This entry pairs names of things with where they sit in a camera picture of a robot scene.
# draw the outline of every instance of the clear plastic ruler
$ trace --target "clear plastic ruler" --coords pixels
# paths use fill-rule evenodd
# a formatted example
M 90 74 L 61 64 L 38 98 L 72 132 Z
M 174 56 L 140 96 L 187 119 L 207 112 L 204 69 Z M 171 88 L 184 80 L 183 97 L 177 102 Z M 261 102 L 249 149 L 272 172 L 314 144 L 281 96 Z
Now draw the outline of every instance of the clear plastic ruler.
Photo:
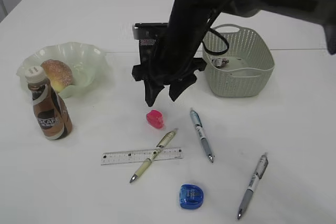
M 158 149 L 127 151 L 127 152 L 106 152 L 101 156 L 101 165 L 115 165 L 127 163 L 141 163 L 152 156 Z M 183 151 L 179 147 L 161 149 L 160 154 L 154 161 L 183 158 Z

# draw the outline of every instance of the bun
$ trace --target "bun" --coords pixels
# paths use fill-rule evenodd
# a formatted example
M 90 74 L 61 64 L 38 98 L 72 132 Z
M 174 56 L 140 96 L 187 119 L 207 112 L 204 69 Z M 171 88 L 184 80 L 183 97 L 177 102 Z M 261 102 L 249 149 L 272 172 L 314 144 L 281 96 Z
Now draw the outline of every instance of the bun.
M 72 84 L 71 69 L 59 60 L 46 60 L 41 64 L 52 88 L 58 93 Z

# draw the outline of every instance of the basket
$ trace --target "basket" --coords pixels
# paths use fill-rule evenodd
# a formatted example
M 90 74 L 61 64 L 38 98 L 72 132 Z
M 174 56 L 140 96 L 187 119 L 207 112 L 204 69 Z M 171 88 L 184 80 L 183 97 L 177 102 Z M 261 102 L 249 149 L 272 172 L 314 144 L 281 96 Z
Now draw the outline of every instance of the basket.
M 253 97 L 264 88 L 274 69 L 274 60 L 263 39 L 253 29 L 232 24 L 221 27 L 236 27 L 233 33 L 221 33 L 229 43 L 229 50 L 224 55 L 212 56 L 203 49 L 206 61 L 205 75 L 207 82 L 220 97 Z M 204 37 L 204 46 L 210 51 L 223 51 L 224 42 L 208 32 Z M 229 63 L 218 69 L 212 64 L 215 58 L 226 58 Z

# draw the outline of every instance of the glass bowl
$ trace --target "glass bowl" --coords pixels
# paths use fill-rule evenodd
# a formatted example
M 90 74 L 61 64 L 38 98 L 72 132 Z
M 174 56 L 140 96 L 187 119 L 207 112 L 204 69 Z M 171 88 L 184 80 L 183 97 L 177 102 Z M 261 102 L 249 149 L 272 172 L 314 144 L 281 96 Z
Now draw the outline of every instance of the glass bowl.
M 59 92 L 62 98 L 67 98 L 84 90 L 93 82 L 96 73 L 102 68 L 105 55 L 104 51 L 94 45 L 78 42 L 48 46 L 26 58 L 17 69 L 16 75 L 20 77 L 21 87 L 29 91 L 25 71 L 32 66 L 40 66 L 49 59 L 60 60 L 70 67 L 73 76 L 72 85 Z

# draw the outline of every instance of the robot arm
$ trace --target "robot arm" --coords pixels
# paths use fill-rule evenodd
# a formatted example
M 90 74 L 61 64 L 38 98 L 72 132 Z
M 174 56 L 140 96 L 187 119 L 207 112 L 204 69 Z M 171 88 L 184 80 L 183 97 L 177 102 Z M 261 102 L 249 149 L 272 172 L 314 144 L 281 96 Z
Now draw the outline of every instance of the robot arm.
M 328 51 L 336 53 L 336 0 L 175 0 L 168 24 L 134 26 L 141 64 L 132 74 L 144 81 L 148 106 L 164 86 L 170 85 L 175 101 L 196 82 L 194 71 L 203 71 L 206 63 L 194 55 L 221 12 L 251 17 L 261 9 L 322 25 Z

